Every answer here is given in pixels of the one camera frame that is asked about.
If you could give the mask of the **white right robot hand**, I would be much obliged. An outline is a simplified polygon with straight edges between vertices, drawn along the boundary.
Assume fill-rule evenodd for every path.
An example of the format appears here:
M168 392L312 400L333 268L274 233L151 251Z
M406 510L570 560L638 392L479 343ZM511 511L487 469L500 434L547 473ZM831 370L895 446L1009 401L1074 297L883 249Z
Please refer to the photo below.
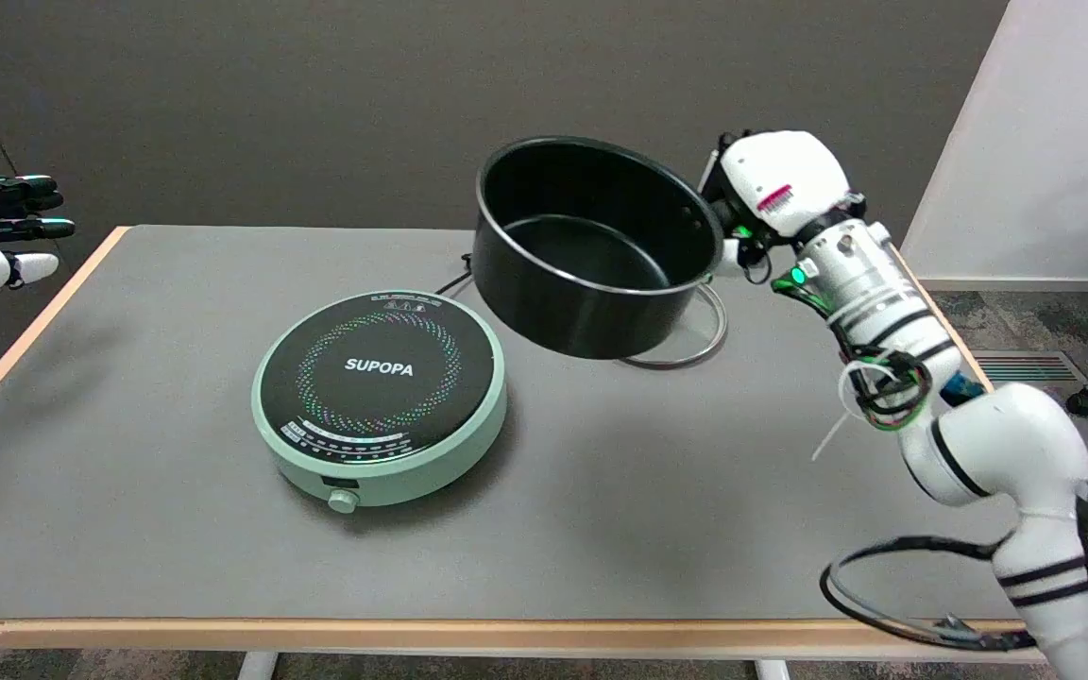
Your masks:
M700 198L720 220L725 238L756 283L772 275L772 249L799 254L813 237L867 211L841 163L806 129L724 133L698 184Z

